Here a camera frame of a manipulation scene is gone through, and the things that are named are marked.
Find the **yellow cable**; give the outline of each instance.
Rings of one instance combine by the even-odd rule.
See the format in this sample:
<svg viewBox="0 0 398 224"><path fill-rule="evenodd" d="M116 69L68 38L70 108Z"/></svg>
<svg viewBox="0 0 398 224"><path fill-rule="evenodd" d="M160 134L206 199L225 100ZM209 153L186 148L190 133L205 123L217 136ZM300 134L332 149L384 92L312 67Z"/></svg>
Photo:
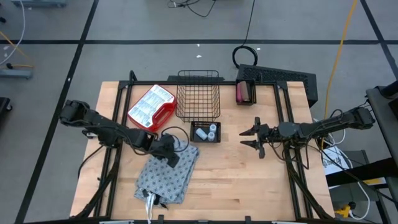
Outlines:
<svg viewBox="0 0 398 224"><path fill-rule="evenodd" d="M32 61L32 59L30 59L30 57L28 55L26 55L20 48L18 48L17 46L15 46L11 40L7 37L6 34L3 34L3 32L0 31L0 35L2 35L7 42L9 42L11 44L11 46L13 46L19 53L21 53L27 60L29 60L30 62Z"/></svg>
<svg viewBox="0 0 398 224"><path fill-rule="evenodd" d="M31 65L12 65L12 66L14 68L18 68L18 67L21 67L21 68L33 68L33 66L31 66Z"/></svg>
<svg viewBox="0 0 398 224"><path fill-rule="evenodd" d="M333 70L331 71L331 74L330 74L329 84L328 84L328 88L326 90L325 115L323 117L324 119L326 119L328 117L329 91L330 91L330 87L331 87L331 82L333 81L333 77L335 76L336 67L337 67L338 61L340 59L340 54L341 54L341 50L343 48L344 40L346 38L349 21L351 20L351 16L354 13L357 1L358 0L354 0L353 5L351 6L351 10L349 11L349 14L348 14L348 17L347 17L347 20L346 20L346 24L344 26L343 37L341 38L340 45L338 47L337 56L336 56L336 59L335 59L335 64L333 65ZM323 138L322 138L322 142L321 142L321 150L322 149L323 149Z"/></svg>

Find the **small black box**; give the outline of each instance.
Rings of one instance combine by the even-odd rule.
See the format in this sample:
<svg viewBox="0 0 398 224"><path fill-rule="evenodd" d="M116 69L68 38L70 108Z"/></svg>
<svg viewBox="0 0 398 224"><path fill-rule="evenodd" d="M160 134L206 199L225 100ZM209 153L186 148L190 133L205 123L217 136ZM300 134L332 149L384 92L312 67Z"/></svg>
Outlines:
<svg viewBox="0 0 398 224"><path fill-rule="evenodd" d="M217 130L215 133L215 138L213 141L203 140L200 138L195 132L198 128L201 128L207 134L210 132L210 125L215 124L217 126ZM221 123L220 122L207 122L207 121L192 121L191 122L191 133L190 133L190 141L191 142L208 142L208 143L220 143L221 142Z"/></svg>
<svg viewBox="0 0 398 224"><path fill-rule="evenodd" d="M388 105L390 106L392 113L398 119L398 98L392 100L390 103L388 103Z"/></svg>
<svg viewBox="0 0 398 224"><path fill-rule="evenodd" d="M304 83L308 105L311 107L318 101L317 76L315 74L241 64L236 79L252 79L260 84L276 81L300 81Z"/></svg>
<svg viewBox="0 0 398 224"><path fill-rule="evenodd" d="M237 99L237 86L238 83L242 82L242 81L246 81L246 84L248 85L248 93L249 93L249 101L242 101L242 102L238 102ZM236 100L236 104L237 105L246 105L246 106L251 106L255 103L257 103L257 98L256 98L256 81L254 80L241 80L241 79L237 79L236 80L236 84L235 84L235 100Z"/></svg>

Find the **gray floor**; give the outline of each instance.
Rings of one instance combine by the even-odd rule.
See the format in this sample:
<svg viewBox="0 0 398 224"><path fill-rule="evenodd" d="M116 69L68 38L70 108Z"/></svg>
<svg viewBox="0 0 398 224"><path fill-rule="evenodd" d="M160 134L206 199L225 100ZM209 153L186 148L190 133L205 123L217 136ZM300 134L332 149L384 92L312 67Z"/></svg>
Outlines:
<svg viewBox="0 0 398 224"><path fill-rule="evenodd" d="M8 19L0 30L18 39L22 28L21 10L9 1L0 1L0 15ZM25 39L78 40L93 1L69 0L63 9L26 10ZM352 0L257 1L249 39L338 40ZM368 0L369 7L385 39L398 39L398 3ZM202 19L188 9L168 9L167 0L100 0L88 39L243 39L251 0L219 0L210 16ZM210 0L194 9L205 13ZM358 3L347 39L376 40L376 35ZM235 44L167 45L85 45L73 77L68 99L88 102L98 99L101 82L125 80L133 69L139 80L166 80L184 69L212 69L226 80L237 74L231 53ZM0 45L0 57L5 53ZM257 50L260 66L317 74L319 101L311 109L322 118L325 89L337 45L251 45ZM0 132L0 217L12 223L22 202L55 110L76 45L21 45L35 62L31 80L0 79L0 96L12 99L14 110ZM398 46L390 45L398 57ZM238 52L241 63L252 56ZM24 59L16 54L11 62ZM350 109L365 101L367 88L393 82L392 70L380 45L346 45L331 89L330 110ZM76 187L76 172L82 161L86 139L80 130L57 126L42 175L26 221L67 218ZM343 150L366 150L371 161L389 157L379 128L348 130ZM387 203L391 218L397 211ZM376 206L368 219L379 222Z"/></svg>

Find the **red plastic container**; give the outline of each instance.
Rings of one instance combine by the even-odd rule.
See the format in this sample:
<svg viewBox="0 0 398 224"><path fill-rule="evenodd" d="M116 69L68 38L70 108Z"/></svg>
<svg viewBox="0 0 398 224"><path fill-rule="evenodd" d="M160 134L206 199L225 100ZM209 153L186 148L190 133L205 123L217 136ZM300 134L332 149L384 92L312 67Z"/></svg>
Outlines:
<svg viewBox="0 0 398 224"><path fill-rule="evenodd" d="M173 94L154 85L129 110L128 116L138 127L156 132L173 115L176 105Z"/></svg>

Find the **patterned cloth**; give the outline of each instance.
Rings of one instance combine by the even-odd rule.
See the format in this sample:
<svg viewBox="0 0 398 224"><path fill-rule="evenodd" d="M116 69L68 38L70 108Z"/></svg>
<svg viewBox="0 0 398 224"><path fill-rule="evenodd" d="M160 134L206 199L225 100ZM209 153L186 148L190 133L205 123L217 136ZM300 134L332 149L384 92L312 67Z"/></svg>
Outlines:
<svg viewBox="0 0 398 224"><path fill-rule="evenodd" d="M180 151L187 146L186 141L174 138L174 148ZM145 163L141 174L136 182L134 196L146 201L146 192L152 192L160 196L159 203L182 203L187 191L189 180L192 176L193 167L199 156L197 147L189 145L186 150L176 152L180 157L174 168L167 165L167 160L158 160L153 156Z"/></svg>

